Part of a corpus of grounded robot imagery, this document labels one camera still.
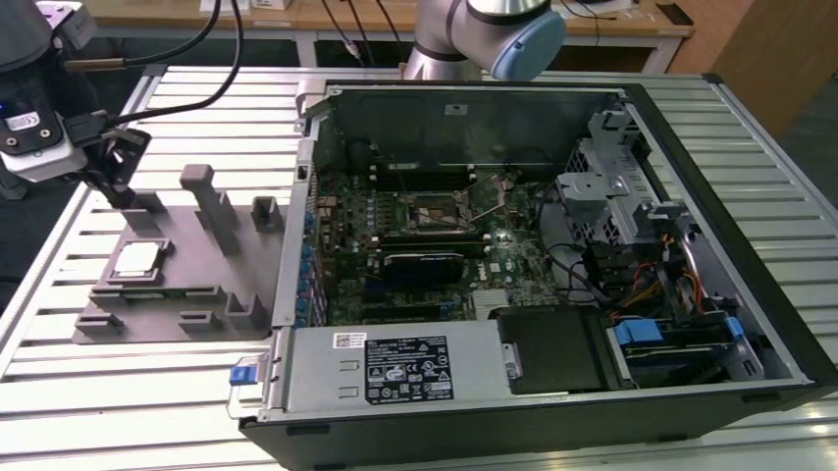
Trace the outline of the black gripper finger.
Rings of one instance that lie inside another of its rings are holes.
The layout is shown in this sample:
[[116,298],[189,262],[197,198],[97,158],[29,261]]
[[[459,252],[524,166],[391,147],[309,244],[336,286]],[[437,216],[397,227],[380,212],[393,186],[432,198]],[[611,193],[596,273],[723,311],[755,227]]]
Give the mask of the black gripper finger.
[[134,129],[114,129],[104,134],[104,196],[112,206],[130,206],[134,192],[129,182],[152,136]]
[[101,194],[110,206],[121,205],[121,192],[110,181],[110,177],[106,173],[84,167],[78,171],[78,178],[90,189]]

